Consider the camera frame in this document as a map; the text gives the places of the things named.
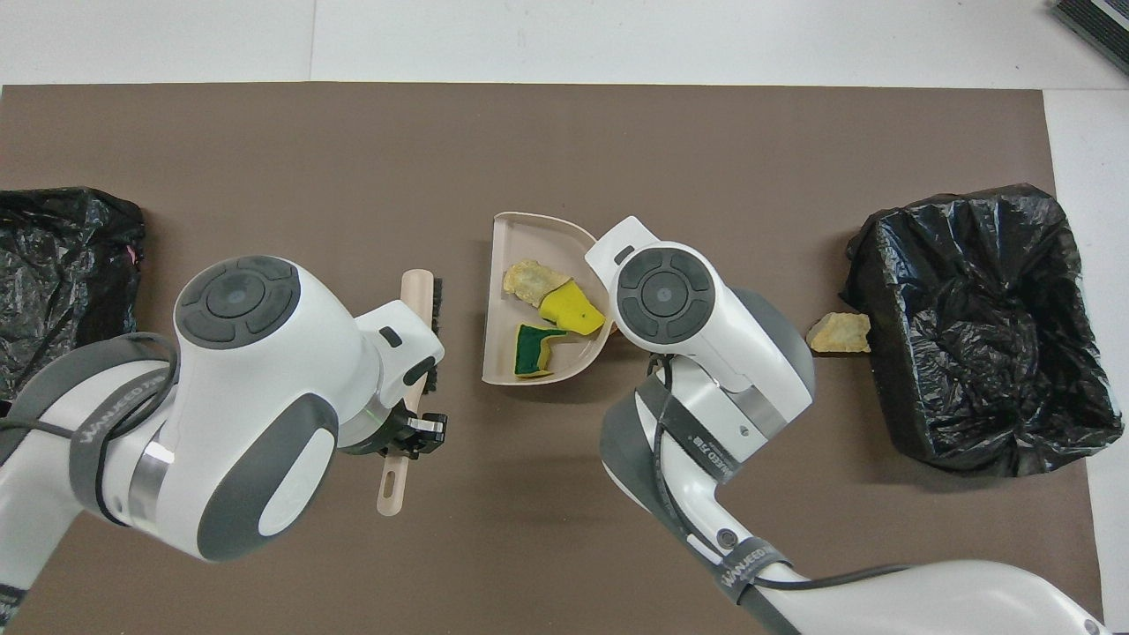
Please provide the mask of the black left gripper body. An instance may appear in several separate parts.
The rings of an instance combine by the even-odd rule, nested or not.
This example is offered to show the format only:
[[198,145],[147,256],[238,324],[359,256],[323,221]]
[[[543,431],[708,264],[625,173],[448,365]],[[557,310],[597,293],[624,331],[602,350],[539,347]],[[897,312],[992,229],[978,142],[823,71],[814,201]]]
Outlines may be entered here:
[[421,441],[415,423],[421,421],[410,410],[392,410],[386,421],[369,437],[351,445],[340,446],[340,451],[351,455],[379,453],[387,456],[391,451],[402,452],[409,459],[419,459]]

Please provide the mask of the green and yellow sponge piece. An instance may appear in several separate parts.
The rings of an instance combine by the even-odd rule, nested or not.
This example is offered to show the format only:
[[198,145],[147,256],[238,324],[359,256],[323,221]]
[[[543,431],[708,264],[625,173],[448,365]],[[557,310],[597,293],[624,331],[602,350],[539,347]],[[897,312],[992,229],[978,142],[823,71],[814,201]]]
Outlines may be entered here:
[[546,377],[551,362],[551,341],[568,336],[569,331],[557,328],[540,328],[520,323],[515,337],[513,375],[518,379]]

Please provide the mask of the beige hand brush black bristles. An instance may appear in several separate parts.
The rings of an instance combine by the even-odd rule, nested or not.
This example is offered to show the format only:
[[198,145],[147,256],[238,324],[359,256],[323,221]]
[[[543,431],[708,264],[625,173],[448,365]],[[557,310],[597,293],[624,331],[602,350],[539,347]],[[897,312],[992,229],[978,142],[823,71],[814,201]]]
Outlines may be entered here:
[[[438,329],[438,307],[441,305],[441,279],[437,279],[431,271],[423,269],[406,270],[400,277],[400,301],[406,303],[421,320],[429,323],[434,331]],[[423,377],[418,379],[415,384],[406,391],[404,406],[412,414],[421,414],[419,403],[421,398],[435,391],[436,375],[438,369],[435,366],[428,369]],[[384,466],[380,475],[378,502],[376,506],[383,516],[399,515],[402,510],[404,493],[406,493],[406,470],[410,466],[410,455],[406,451],[391,449],[384,458]]]

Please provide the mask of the pale foam piece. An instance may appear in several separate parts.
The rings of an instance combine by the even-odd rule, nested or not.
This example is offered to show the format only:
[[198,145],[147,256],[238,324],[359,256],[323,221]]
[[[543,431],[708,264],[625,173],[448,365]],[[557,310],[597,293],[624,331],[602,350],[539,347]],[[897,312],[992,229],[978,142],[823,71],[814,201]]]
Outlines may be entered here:
[[819,354],[869,354],[870,318],[863,313],[830,312],[808,329],[805,341]]
[[540,307],[549,294],[569,281],[572,281],[572,276],[542,266],[535,258],[523,258],[505,270],[504,292],[532,307]]

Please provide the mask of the all yellow sponge piece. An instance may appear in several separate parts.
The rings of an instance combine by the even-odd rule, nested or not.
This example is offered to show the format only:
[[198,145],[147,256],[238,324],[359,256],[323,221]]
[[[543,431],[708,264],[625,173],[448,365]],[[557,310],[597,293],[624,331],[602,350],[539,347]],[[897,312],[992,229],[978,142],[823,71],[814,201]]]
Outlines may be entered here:
[[588,301],[574,279],[549,292],[539,306],[539,318],[557,329],[590,336],[605,325],[605,316]]

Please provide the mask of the beige plastic dustpan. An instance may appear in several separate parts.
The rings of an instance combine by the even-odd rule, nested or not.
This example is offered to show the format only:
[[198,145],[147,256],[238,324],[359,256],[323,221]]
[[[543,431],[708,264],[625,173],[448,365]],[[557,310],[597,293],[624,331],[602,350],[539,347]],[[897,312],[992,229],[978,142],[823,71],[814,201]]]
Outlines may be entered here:
[[504,292],[505,271],[524,258],[533,258],[541,266],[572,276],[585,297],[609,318],[609,290],[602,287],[585,259],[595,242],[588,230],[574,221],[545,214],[496,214],[482,362],[482,379],[488,385],[548,385],[576,377],[596,360],[609,336],[616,332],[616,323],[612,320],[606,320],[599,330],[588,336],[572,332],[549,340],[546,377],[516,377],[513,369],[520,325],[550,328],[551,323],[540,318],[537,308]]

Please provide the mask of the bin lined with black bag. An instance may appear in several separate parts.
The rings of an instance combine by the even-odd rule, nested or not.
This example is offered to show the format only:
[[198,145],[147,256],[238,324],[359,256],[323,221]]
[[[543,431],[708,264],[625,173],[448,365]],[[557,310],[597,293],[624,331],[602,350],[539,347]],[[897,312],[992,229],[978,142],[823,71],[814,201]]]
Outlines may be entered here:
[[145,238],[125,198],[0,191],[0,400],[65,353],[135,331]]
[[842,301],[870,319],[895,449],[962,477],[1029,477],[1124,434],[1067,214],[1019,183],[872,214]]

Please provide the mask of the brown table mat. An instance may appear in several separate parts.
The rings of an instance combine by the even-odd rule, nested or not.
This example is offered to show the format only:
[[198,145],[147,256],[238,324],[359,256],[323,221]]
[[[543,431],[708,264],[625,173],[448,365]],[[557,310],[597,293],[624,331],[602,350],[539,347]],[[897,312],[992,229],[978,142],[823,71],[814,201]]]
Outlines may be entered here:
[[294,530],[226,565],[81,516],[5,635],[762,635],[601,466],[644,353],[614,338],[564,382],[481,382],[495,214],[593,235],[636,214],[805,330],[841,308],[870,214],[1016,183],[1058,191],[1039,90],[8,86],[0,189],[145,209],[145,330],[170,333],[224,258],[292,258],[356,313],[434,270],[426,408],[450,430],[399,515],[375,508],[379,458],[338,456]]

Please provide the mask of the dark ribbed panel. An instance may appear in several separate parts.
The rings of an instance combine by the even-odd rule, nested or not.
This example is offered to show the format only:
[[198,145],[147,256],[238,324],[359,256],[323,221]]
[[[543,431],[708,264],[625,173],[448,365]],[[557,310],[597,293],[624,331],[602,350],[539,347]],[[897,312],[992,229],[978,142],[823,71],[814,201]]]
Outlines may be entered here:
[[1050,11],[1129,76],[1129,0],[1051,0]]

